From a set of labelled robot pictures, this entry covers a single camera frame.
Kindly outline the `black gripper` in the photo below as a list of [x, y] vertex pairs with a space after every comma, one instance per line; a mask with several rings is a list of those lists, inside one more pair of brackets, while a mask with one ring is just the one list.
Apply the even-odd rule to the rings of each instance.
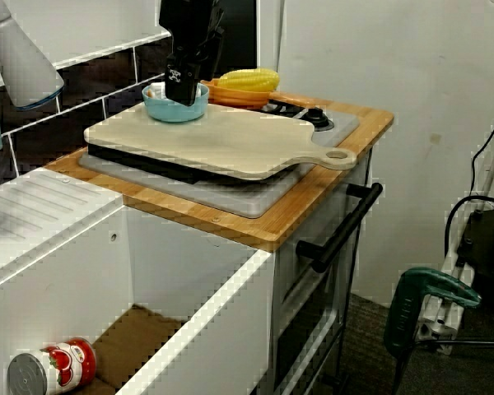
[[161, 2], [158, 23], [172, 37], [166, 63], [166, 97], [184, 106], [194, 104], [199, 80], [213, 79], [224, 30], [219, 1]]

